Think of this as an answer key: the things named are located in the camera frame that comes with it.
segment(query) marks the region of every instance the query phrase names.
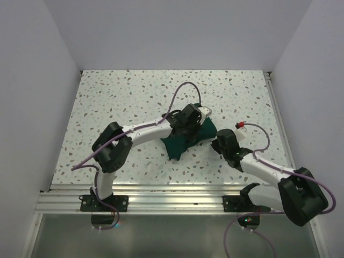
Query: gray floor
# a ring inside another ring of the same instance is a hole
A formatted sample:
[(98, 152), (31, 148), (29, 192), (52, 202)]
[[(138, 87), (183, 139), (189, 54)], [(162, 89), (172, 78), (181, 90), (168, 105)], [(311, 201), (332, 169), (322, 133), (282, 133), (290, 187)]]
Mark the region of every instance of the gray floor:
[[(233, 218), (123, 215), (118, 227), (98, 233), (91, 229), (90, 215), (44, 215), (32, 257), (226, 257), (223, 232)], [(264, 216), (258, 230), (273, 242), (278, 258), (319, 257), (309, 225)], [(232, 258), (273, 257), (265, 240), (238, 224), (227, 244)]]

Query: gray wall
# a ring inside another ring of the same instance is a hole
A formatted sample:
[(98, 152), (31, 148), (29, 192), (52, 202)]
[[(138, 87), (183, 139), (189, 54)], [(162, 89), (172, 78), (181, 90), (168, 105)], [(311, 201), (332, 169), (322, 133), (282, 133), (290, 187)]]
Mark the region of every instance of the gray wall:
[(337, 209), (320, 216), (332, 257), (344, 257), (344, 1), (314, 0), (273, 72), (293, 156), (329, 186)]
[(80, 69), (271, 71), (311, 0), (45, 0)]
[(80, 77), (42, 0), (1, 0), (0, 35), (0, 256), (12, 258), (49, 186)]

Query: terrazzo surface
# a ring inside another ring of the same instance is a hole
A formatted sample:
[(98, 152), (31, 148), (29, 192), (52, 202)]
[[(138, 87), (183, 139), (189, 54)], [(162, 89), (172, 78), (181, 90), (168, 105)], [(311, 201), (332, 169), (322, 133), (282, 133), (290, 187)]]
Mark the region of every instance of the terrazzo surface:
[[(53, 184), (91, 184), (91, 169), (70, 171), (91, 154), (91, 146), (106, 126), (116, 121), (134, 125), (160, 118), (175, 89), (185, 81), (198, 85), (202, 105), (212, 109), (217, 129), (231, 128), (239, 121), (263, 126), (271, 146), (262, 156), (286, 166), (281, 137), (262, 71), (233, 70), (86, 70), (83, 72), (73, 111), (64, 137)], [(174, 109), (197, 103), (191, 85), (178, 93)], [(250, 149), (266, 145), (256, 128), (247, 127), (248, 138), (240, 142)], [(132, 149), (125, 165), (116, 172), (114, 184), (250, 184), (264, 183), (255, 176), (228, 166), (210, 146), (200, 142), (168, 160), (164, 144), (154, 140)]]

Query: black mounting plate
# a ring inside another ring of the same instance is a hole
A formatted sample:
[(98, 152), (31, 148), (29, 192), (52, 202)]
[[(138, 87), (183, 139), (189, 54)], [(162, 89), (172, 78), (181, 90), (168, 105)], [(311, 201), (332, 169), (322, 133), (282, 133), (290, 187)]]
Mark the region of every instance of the black mounting plate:
[(266, 206), (243, 205), (240, 195), (222, 196), (224, 212), (269, 212), (271, 209)]
[[(97, 200), (94, 200), (92, 195), (81, 195), (79, 196), (81, 200), (80, 211), (83, 212), (104, 212), (111, 211), (107, 206), (100, 204)], [(128, 195), (112, 195), (106, 199), (106, 203), (114, 206), (119, 212), (126, 212), (129, 203)]]

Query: metal frame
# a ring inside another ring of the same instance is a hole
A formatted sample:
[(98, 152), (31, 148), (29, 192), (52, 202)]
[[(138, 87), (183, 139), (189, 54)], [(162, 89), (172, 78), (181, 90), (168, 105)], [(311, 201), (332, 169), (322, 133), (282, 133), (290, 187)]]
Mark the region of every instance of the metal frame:
[[(286, 158), (290, 167), (295, 167), (291, 149), (286, 137), (280, 111), (278, 109), (270, 74), (264, 73), (271, 103), (273, 105), (278, 129)], [(113, 185), (115, 195), (128, 195), (128, 211), (123, 214), (233, 214), (224, 213), (223, 195), (237, 195), (245, 185)], [(50, 192), (41, 193), (35, 208), (22, 258), (30, 257), (37, 238), (43, 214), (81, 213), (79, 195), (88, 194), (91, 185), (54, 184)], [(321, 258), (328, 258), (326, 246), (318, 217), (310, 221), (312, 233)]]

